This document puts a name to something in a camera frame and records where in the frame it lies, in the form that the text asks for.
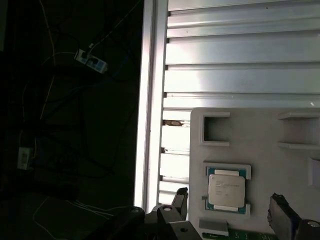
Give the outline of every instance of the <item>screw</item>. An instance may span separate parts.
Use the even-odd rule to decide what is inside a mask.
[[[165,207],[163,207],[163,210],[165,210],[165,211],[171,211],[171,207],[169,207],[169,206],[165,206]]]
[[[308,225],[310,225],[313,228],[319,228],[320,227],[320,224],[318,222],[316,222],[316,221],[309,221]]]

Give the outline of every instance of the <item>green circuit board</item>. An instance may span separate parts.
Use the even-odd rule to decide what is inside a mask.
[[[229,229],[229,236],[203,233],[202,237],[212,240],[278,240],[276,235],[235,229]]]

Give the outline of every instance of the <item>black floor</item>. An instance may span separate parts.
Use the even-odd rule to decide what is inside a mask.
[[[93,37],[104,27],[104,2],[88,0],[42,0],[49,23],[59,23],[58,28],[52,29],[52,36],[55,42],[60,40],[55,47],[55,52],[75,52],[77,41],[63,34],[54,33],[62,31],[65,34],[74,36],[80,43],[81,49],[86,49]],[[119,0],[106,1],[107,19],[109,29],[131,9],[136,1]],[[52,45],[48,31],[44,26],[42,9],[37,0],[32,1],[27,7],[20,7],[17,10],[20,17],[18,33],[16,37],[16,48],[18,53],[24,58],[30,58],[30,62],[40,63],[52,53]],[[40,181],[54,183],[57,185],[71,184],[79,189],[79,200],[85,204],[96,206],[102,209],[110,209],[119,206],[133,204],[134,198],[134,178],[135,178],[135,153],[138,118],[138,95],[139,95],[139,71],[141,57],[141,35],[142,35],[143,1],[130,14],[128,20],[120,25],[119,31],[115,30],[112,38],[108,38],[105,47],[97,47],[93,55],[105,59],[108,63],[108,71],[111,75],[118,73],[116,79],[108,78],[105,74],[95,87],[91,87],[83,92],[83,109],[86,125],[87,145],[90,156],[99,163],[110,167],[113,166],[114,174],[107,174],[95,165],[76,157],[64,148],[45,139],[37,139],[37,159],[41,164],[50,164],[57,158],[72,159],[78,164],[77,171],[81,174],[93,177],[103,176],[101,179],[88,177],[69,176],[48,172],[35,168],[35,178]],[[42,30],[37,28],[37,24],[31,25],[32,21],[39,20]],[[57,65],[73,64],[72,54],[56,55]],[[85,79],[85,84],[91,84],[94,78],[90,75]],[[48,90],[48,79],[44,79],[43,89]],[[15,85],[12,98],[15,102],[21,99],[22,90],[26,80],[22,79]],[[31,87],[26,89],[25,97],[32,98],[36,86],[31,83]],[[79,86],[75,78],[57,77],[52,86],[49,100],[58,99],[70,92],[70,89]],[[48,114],[56,104],[48,104],[44,115]],[[12,106],[11,112],[19,116],[21,109]],[[52,124],[78,123],[78,100],[75,99],[69,105],[62,108],[48,122]],[[33,119],[37,116],[32,106],[25,107],[25,117]],[[67,141],[73,147],[83,150],[81,135],[74,132],[56,131],[56,137]],[[11,143],[18,142],[18,134],[10,134]],[[23,144],[33,147],[33,137],[25,133]],[[8,158],[15,161],[18,145],[9,147],[11,153]],[[4,239],[53,239],[45,230],[33,221],[33,214],[40,204],[46,199],[42,194],[27,194],[21,198],[2,203],[2,209],[6,210],[3,215],[8,217],[7,223],[14,227],[9,235],[8,229],[4,233]],[[66,201],[49,198],[35,215],[38,223],[43,225],[57,239],[80,240],[97,226],[104,222],[104,218],[95,215],[84,209],[80,209]]]

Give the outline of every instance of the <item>white plug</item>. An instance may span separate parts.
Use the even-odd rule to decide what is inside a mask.
[[[30,159],[33,149],[30,147],[19,147],[17,168],[21,170],[30,169]]]
[[[87,55],[86,57],[83,57],[83,53],[85,53],[85,51],[79,49],[79,51],[75,54],[74,59],[97,71],[98,73],[104,74],[107,71],[108,64],[105,61],[93,55]]]

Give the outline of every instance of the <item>dark background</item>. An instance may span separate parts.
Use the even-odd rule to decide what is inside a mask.
[[[42,0],[50,26],[55,52],[76,52],[78,44],[86,50],[94,37],[106,28],[110,30],[137,3],[137,0]],[[57,185],[71,184],[79,188],[79,200],[103,209],[133,204],[135,178],[135,152],[138,118],[139,71],[141,61],[143,0],[117,28],[112,37],[94,49],[92,54],[108,63],[108,74],[103,78],[85,71],[81,63],[74,63],[72,54],[56,55],[57,65],[74,65],[84,77],[56,77],[49,100],[59,99],[79,85],[92,85],[83,93],[84,119],[89,154],[107,167],[114,163],[115,174],[101,179],[58,174],[34,168],[37,180]],[[12,0],[8,4],[5,48],[25,63],[28,69],[39,66],[52,54],[52,45],[45,25],[41,5],[37,0]],[[116,79],[109,76],[114,73]],[[39,77],[18,71],[7,82],[7,115],[2,126],[22,122],[22,92],[25,119],[37,120],[48,92],[51,76]],[[47,104],[45,114],[57,104]],[[78,100],[55,114],[49,123],[72,124],[79,122]],[[20,131],[8,130],[3,149],[6,178],[16,176],[18,138]],[[56,131],[55,136],[82,149],[80,134]],[[24,132],[22,146],[34,148],[34,136]],[[47,139],[37,138],[37,165],[54,166],[71,162],[71,170],[90,176],[103,176],[104,171],[84,161]],[[44,201],[41,194],[26,194],[0,203],[1,237],[4,239],[52,239],[33,222],[33,213]],[[91,212],[70,205],[66,201],[50,198],[38,211],[36,220],[57,239],[80,240],[104,222]]]

